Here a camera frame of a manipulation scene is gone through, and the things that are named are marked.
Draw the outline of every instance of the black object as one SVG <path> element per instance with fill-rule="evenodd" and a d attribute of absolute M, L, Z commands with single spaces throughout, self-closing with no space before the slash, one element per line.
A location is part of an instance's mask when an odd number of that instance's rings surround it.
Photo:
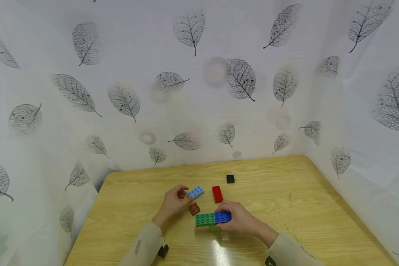
<path fill-rule="evenodd" d="M 227 174 L 226 175 L 226 182 L 228 184 L 233 184 L 235 183 L 235 177 L 233 176 L 233 174 Z"/>
<path fill-rule="evenodd" d="M 168 246 L 166 244 L 165 246 L 162 246 L 160 250 L 158 250 L 158 256 L 164 258 L 167 255 L 167 252 L 168 252 Z"/>
<path fill-rule="evenodd" d="M 265 261 L 266 266 L 277 266 L 277 263 L 271 258 L 268 257 Z"/>

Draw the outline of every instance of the hand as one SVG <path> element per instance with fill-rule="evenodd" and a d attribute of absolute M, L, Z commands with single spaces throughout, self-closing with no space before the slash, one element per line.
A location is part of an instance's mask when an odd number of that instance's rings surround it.
<path fill-rule="evenodd" d="M 164 200 L 160 210 L 152 218 L 152 222 L 163 229 L 164 224 L 172 216 L 183 210 L 183 208 L 192 202 L 192 197 L 186 197 L 186 191 L 189 188 L 185 185 L 177 185 L 164 194 Z"/>
<path fill-rule="evenodd" d="M 279 233 L 264 222 L 255 218 L 239 202 L 224 200 L 214 212 L 231 212 L 232 219 L 216 227 L 222 231 L 247 233 L 262 241 L 268 248 L 275 242 Z"/>

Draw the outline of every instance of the right hand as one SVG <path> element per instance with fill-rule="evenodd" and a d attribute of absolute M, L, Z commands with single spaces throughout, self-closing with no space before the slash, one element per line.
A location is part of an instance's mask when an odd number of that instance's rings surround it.
<path fill-rule="evenodd" d="M 255 235 L 257 227 L 262 223 L 249 213 L 239 202 L 224 200 L 214 212 L 231 212 L 232 219 L 223 224 L 216 224 L 222 231 L 235 231 Z"/>

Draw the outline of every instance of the green lego brick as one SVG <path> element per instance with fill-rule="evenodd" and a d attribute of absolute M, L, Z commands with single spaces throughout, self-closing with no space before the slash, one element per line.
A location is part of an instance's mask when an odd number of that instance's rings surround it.
<path fill-rule="evenodd" d="M 204 213 L 204 214 L 195 215 L 195 225 L 197 227 L 216 225 L 214 213 Z"/>
<path fill-rule="evenodd" d="M 210 230 L 212 233 L 220 232 L 220 229 L 217 228 L 215 225 L 210 225 Z"/>

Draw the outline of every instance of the white curtain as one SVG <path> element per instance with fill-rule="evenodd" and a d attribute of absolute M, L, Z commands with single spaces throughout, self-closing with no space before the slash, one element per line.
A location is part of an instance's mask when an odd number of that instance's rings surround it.
<path fill-rule="evenodd" d="M 292 154 L 399 263 L 399 0 L 0 0 L 0 265 L 111 171 Z"/>

